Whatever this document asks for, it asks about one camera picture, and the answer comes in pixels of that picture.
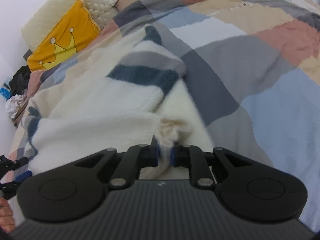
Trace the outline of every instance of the bedspread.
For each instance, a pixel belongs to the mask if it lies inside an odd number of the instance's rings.
[[[114,43],[146,24],[185,63],[184,81],[215,145],[302,180],[308,202],[300,219],[319,230],[319,6],[310,0],[136,0],[94,43]],[[44,73],[41,89],[61,82],[80,56]]]

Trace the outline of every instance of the metal screw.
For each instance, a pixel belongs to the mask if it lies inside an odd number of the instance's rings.
[[[200,186],[207,187],[207,186],[211,186],[213,184],[213,180],[209,179],[209,178],[201,178],[201,179],[198,179],[197,183]]]
[[[124,178],[114,178],[110,181],[112,186],[120,187],[127,183]]]

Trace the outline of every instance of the crown print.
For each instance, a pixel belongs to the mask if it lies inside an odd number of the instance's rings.
[[[50,43],[54,44],[55,50],[54,54],[56,56],[56,60],[54,62],[48,62],[48,63],[42,63],[42,61],[39,61],[40,65],[43,65],[44,68],[50,69],[57,64],[65,61],[66,59],[70,58],[72,55],[77,53],[76,46],[75,46],[75,40],[73,38],[73,28],[70,28],[69,31],[71,33],[71,38],[70,38],[70,44],[66,47],[63,48],[56,44],[56,38],[51,38]]]

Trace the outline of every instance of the finger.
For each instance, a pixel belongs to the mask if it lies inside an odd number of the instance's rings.
[[[8,225],[14,225],[14,219],[12,216],[8,217],[1,217],[0,218],[0,226],[8,226]]]
[[[8,225],[8,226],[4,226],[4,227],[1,227],[2,230],[4,230],[6,233],[11,233],[13,230],[16,229],[16,226],[15,225]]]
[[[0,205],[3,207],[10,207],[9,203],[4,198],[0,198]]]
[[[11,208],[8,207],[2,207],[0,208],[0,217],[7,217],[7,216],[12,216],[13,212]]]

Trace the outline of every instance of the yellow pillowcase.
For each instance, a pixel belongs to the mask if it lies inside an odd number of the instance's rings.
[[[31,71],[50,69],[88,46],[100,34],[83,0],[76,0],[38,48],[28,57]]]

